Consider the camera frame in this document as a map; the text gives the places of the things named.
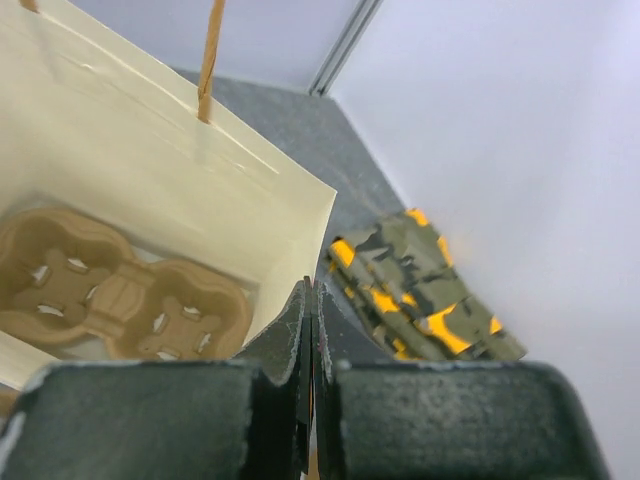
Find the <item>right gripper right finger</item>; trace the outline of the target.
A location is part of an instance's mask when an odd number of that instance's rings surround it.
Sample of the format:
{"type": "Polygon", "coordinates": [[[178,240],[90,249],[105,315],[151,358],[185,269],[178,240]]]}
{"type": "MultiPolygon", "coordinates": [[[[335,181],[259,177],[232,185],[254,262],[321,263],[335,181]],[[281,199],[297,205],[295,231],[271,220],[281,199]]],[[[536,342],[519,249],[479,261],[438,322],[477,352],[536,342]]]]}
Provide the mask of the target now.
{"type": "Polygon", "coordinates": [[[396,361],[311,294],[323,479],[607,479],[573,385],[540,362],[396,361]]]}

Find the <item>brown paper bag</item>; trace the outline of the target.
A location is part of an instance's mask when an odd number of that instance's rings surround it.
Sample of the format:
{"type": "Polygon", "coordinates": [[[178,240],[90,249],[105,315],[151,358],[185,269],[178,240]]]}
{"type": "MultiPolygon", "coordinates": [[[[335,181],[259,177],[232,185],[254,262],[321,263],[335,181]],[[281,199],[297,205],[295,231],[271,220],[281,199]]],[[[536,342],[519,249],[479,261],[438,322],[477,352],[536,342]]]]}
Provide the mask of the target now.
{"type": "MultiPolygon", "coordinates": [[[[251,312],[240,351],[315,273],[336,194],[221,104],[200,119],[204,104],[67,1],[1,5],[1,223],[68,209],[145,262],[189,260],[237,282],[251,312]]],[[[1,329],[6,387],[64,360],[147,359],[112,359],[96,337],[37,347],[1,329]]]]}

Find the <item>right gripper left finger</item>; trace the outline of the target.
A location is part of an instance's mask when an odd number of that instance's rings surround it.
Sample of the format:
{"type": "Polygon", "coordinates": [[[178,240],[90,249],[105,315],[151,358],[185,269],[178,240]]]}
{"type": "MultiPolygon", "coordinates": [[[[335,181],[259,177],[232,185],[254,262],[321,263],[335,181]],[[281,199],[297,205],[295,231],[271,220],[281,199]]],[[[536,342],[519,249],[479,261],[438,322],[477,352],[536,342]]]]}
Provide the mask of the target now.
{"type": "Polygon", "coordinates": [[[311,433],[311,282],[237,354],[64,361],[1,431],[5,479],[298,479],[311,433]]]}

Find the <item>cardboard cup carrier tray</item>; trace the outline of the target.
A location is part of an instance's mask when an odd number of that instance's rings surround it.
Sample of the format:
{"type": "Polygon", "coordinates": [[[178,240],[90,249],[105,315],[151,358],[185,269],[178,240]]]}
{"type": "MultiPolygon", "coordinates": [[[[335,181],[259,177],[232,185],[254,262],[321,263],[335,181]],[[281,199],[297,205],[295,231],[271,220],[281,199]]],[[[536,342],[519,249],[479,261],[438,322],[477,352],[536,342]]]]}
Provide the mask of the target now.
{"type": "Polygon", "coordinates": [[[237,282],[189,260],[145,262],[93,219],[35,208],[1,223],[1,329],[26,343],[96,337],[112,359],[223,359],[250,325],[237,282]]]}

